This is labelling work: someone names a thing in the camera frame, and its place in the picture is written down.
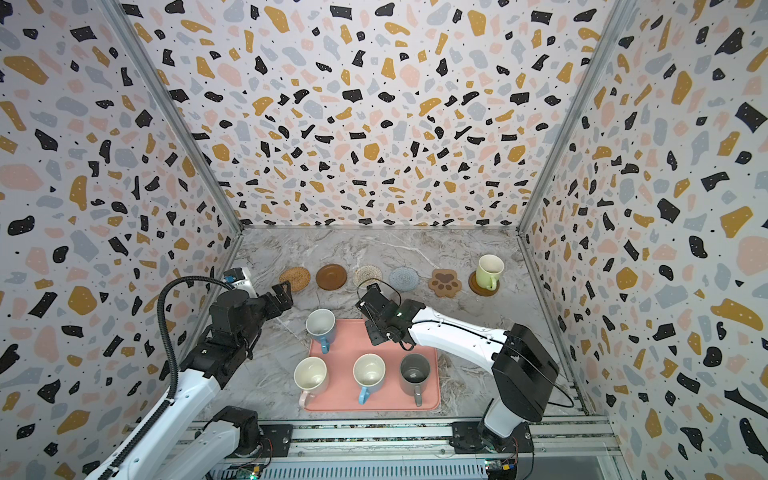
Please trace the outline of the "woven rattan coaster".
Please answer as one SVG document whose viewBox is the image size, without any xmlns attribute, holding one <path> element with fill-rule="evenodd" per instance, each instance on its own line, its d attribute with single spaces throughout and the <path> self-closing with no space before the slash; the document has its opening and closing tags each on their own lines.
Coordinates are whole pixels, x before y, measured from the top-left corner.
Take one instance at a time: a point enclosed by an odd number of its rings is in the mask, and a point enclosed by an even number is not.
<svg viewBox="0 0 768 480">
<path fill-rule="evenodd" d="M 288 282 L 293 293 L 298 293 L 304 290 L 311 281 L 310 272 L 304 267 L 292 267 L 279 276 L 279 282 Z"/>
</svg>

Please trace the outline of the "beige braided round coaster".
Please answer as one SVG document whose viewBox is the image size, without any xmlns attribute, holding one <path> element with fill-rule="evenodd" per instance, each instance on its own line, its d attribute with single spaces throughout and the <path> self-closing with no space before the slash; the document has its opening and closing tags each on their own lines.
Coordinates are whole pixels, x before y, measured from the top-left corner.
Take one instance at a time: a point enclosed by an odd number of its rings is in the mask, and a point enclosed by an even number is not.
<svg viewBox="0 0 768 480">
<path fill-rule="evenodd" d="M 354 285 L 356 288 L 366 288 L 371 283 L 380 282 L 382 272 L 375 265 L 363 265 L 354 273 Z"/>
</svg>

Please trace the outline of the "brown paw shaped coaster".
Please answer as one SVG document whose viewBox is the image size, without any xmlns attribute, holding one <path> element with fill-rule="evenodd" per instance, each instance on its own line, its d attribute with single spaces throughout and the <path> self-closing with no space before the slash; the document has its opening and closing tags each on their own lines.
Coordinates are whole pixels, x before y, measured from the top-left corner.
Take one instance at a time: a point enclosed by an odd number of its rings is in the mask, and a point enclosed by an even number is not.
<svg viewBox="0 0 768 480">
<path fill-rule="evenodd" d="M 452 269 L 435 269 L 427 286 L 438 298 L 454 298 L 462 290 L 462 282 Z"/>
</svg>

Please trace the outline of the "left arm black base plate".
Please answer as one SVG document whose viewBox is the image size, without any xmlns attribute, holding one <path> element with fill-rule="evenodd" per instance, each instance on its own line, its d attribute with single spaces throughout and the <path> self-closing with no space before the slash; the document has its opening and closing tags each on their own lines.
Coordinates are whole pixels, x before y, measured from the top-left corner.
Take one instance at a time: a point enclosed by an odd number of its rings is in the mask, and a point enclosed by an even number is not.
<svg viewBox="0 0 768 480">
<path fill-rule="evenodd" d="M 247 427 L 245 434 L 238 433 L 239 444 L 225 458 L 274 459 L 288 455 L 294 427 L 292 424 L 259 424 L 258 429 Z"/>
</svg>

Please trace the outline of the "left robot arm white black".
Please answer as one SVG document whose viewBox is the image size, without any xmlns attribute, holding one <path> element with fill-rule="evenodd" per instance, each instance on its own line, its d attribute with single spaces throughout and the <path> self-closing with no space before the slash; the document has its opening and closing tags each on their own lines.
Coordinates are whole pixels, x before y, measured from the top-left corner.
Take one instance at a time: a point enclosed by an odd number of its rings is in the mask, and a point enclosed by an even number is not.
<svg viewBox="0 0 768 480">
<path fill-rule="evenodd" d="M 293 306 L 289 282 L 274 285 L 269 293 L 252 295 L 226 277 L 217 283 L 223 291 L 210 307 L 209 333 L 179 361 L 165 319 L 167 296 L 180 284 L 211 281 L 205 276 L 183 276 L 161 290 L 157 317 L 169 366 L 168 390 L 89 478 L 200 479 L 225 457 L 261 453 L 268 445 L 256 412 L 225 407 L 180 454 L 171 453 L 202 409 L 244 361 L 252 358 L 264 323 Z"/>
</svg>

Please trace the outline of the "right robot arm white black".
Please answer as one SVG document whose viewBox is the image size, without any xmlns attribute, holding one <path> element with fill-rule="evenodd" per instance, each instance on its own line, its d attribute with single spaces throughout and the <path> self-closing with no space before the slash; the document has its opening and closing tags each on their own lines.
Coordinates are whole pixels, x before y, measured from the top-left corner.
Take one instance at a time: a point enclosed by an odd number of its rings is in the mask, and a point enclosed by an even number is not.
<svg viewBox="0 0 768 480">
<path fill-rule="evenodd" d="M 395 302 L 373 283 L 355 307 L 374 346 L 391 341 L 442 350 L 492 374 L 498 397 L 486 408 L 475 433 L 456 433 L 453 445 L 469 452 L 514 449 L 515 433 L 542 420 L 559 367 L 534 333 L 515 324 L 508 330 L 482 327 L 441 314 L 416 300 Z"/>
</svg>

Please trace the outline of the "dark grey mug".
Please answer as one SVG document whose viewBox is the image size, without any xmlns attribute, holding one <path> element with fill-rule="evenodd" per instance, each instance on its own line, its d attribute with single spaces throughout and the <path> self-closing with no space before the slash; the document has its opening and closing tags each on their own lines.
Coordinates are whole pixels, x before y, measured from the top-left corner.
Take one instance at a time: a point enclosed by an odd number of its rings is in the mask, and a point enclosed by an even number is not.
<svg viewBox="0 0 768 480">
<path fill-rule="evenodd" d="M 423 406 L 425 385 L 431 374 L 428 359 L 421 354 L 406 355 L 399 368 L 401 390 L 408 395 L 416 407 Z"/>
</svg>

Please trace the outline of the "light green mug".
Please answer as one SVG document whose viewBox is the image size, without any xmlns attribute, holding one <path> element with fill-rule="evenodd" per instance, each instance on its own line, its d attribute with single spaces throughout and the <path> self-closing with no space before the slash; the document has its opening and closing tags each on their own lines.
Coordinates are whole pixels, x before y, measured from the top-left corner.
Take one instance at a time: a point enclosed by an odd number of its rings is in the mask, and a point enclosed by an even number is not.
<svg viewBox="0 0 768 480">
<path fill-rule="evenodd" d="M 483 255 L 478 261 L 475 281 L 484 290 L 496 291 L 504 269 L 505 264 L 500 257 L 493 254 Z"/>
</svg>

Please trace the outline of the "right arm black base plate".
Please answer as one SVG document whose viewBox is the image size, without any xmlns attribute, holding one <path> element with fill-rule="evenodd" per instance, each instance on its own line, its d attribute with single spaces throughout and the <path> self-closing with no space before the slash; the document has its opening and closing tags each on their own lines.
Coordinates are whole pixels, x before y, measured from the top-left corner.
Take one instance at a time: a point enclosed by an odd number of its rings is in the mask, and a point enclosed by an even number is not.
<svg viewBox="0 0 768 480">
<path fill-rule="evenodd" d="M 471 453 L 531 453 L 534 450 L 532 434 L 527 422 L 520 423 L 507 437 L 501 437 L 487 428 L 483 421 L 456 421 L 451 424 L 449 444 L 457 454 Z"/>
</svg>

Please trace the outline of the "dark brown wooden coaster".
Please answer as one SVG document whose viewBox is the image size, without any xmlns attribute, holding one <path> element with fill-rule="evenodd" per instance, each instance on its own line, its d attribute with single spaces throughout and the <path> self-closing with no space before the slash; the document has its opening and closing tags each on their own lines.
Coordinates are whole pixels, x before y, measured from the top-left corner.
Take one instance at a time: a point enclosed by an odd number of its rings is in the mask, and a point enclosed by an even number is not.
<svg viewBox="0 0 768 480">
<path fill-rule="evenodd" d="M 315 279 L 319 288 L 326 291 L 334 291 L 345 285 L 348 275 L 343 266 L 327 264 L 316 272 Z"/>
</svg>

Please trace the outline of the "grey mug blue handle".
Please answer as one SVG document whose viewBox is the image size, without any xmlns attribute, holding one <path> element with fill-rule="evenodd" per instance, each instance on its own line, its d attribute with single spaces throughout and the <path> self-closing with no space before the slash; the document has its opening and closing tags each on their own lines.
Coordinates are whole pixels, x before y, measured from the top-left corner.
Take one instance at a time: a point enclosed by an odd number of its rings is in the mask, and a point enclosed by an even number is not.
<svg viewBox="0 0 768 480">
<path fill-rule="evenodd" d="M 328 309 L 317 309 L 309 314 L 306 323 L 309 335 L 317 341 L 323 354 L 328 354 L 336 339 L 336 317 Z"/>
</svg>

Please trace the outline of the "blue grey woven coaster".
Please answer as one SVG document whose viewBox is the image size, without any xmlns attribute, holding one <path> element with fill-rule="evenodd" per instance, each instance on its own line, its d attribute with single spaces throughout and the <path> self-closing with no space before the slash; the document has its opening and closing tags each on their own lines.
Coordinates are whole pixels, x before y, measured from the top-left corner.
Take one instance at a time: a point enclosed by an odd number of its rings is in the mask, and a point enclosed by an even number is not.
<svg viewBox="0 0 768 480">
<path fill-rule="evenodd" d="M 388 283 L 398 292 L 405 293 L 415 290 L 420 282 L 419 274 L 410 267 L 401 266 L 391 271 Z"/>
</svg>

